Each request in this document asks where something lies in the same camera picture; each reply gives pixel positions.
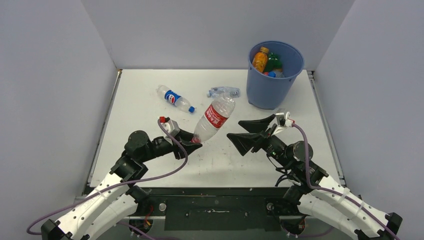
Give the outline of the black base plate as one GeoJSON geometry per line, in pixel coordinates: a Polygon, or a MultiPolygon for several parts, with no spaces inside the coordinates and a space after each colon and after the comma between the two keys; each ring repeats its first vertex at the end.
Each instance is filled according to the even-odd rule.
{"type": "Polygon", "coordinates": [[[286,187],[152,187],[134,213],[124,220],[153,233],[165,231],[291,230],[321,235],[331,226],[306,217],[283,196],[286,187]]]}

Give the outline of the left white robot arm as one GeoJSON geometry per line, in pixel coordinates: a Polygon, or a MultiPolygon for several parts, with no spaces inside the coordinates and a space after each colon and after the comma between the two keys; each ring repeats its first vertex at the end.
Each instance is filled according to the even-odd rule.
{"type": "Polygon", "coordinates": [[[130,134],[121,157],[100,184],[82,202],[57,220],[48,219],[41,226],[44,240],[96,240],[123,218],[144,215],[149,210],[148,194],[136,184],[144,182],[148,168],[145,162],[173,153],[177,160],[202,147],[201,143],[184,140],[186,131],[178,139],[164,137],[150,140],[143,130],[130,134]]]}

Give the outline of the orange juice bottle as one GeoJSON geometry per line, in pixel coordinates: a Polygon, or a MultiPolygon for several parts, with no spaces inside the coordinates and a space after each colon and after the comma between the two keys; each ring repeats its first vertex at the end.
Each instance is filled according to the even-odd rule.
{"type": "Polygon", "coordinates": [[[269,49],[262,46],[252,60],[252,66],[260,73],[263,73],[268,62],[269,49]]]}

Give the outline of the clear bottle red label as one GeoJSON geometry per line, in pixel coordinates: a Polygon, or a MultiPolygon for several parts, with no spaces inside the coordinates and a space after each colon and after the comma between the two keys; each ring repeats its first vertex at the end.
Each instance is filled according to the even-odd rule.
{"type": "Polygon", "coordinates": [[[205,110],[194,129],[192,143],[204,143],[211,139],[232,115],[236,103],[229,93],[217,96],[205,110]]]}

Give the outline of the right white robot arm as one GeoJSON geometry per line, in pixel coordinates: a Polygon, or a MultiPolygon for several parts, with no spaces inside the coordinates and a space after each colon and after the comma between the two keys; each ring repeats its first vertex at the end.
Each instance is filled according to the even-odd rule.
{"type": "Polygon", "coordinates": [[[282,201],[287,213],[319,219],[353,240],[399,239],[402,217],[367,204],[314,163],[305,131],[288,112],[238,124],[247,132],[226,135],[237,151],[244,156],[263,150],[292,183],[282,201]]]}

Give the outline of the blue plastic bin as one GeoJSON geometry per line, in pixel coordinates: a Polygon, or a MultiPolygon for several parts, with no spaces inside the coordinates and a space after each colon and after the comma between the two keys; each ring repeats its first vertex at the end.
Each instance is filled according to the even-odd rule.
{"type": "Polygon", "coordinates": [[[301,52],[289,43],[269,40],[254,45],[247,55],[246,95],[248,103],[265,110],[276,109],[287,96],[291,86],[305,66],[301,52]],[[253,67],[255,54],[261,47],[277,54],[282,63],[283,77],[267,76],[253,67]]]}

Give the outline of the green plastic bottle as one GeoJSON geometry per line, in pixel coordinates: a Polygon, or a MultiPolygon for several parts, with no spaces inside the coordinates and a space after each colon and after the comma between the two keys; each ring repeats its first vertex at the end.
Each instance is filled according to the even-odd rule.
{"type": "Polygon", "coordinates": [[[268,54],[268,60],[263,72],[269,73],[274,70],[279,70],[280,72],[282,72],[282,69],[283,69],[283,64],[281,62],[280,55],[274,52],[270,52],[268,54]]]}

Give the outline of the Pepsi bottle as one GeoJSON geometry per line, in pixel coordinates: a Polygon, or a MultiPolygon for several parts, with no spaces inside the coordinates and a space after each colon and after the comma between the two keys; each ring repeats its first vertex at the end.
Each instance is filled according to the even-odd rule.
{"type": "Polygon", "coordinates": [[[165,85],[158,85],[156,93],[161,99],[165,100],[167,103],[171,104],[182,112],[190,114],[195,112],[195,107],[192,106],[192,104],[186,98],[177,94],[165,85]]]}
{"type": "Polygon", "coordinates": [[[269,77],[271,78],[275,78],[276,77],[276,73],[274,71],[271,71],[267,74],[269,77]]]}

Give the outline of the crushed clear water bottle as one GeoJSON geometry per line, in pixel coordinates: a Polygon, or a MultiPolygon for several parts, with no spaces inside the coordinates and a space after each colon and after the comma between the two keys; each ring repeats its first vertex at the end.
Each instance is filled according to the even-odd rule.
{"type": "Polygon", "coordinates": [[[218,86],[218,87],[211,87],[206,92],[206,96],[208,98],[214,98],[224,93],[228,93],[231,98],[239,98],[241,95],[241,91],[237,87],[218,86]]]}

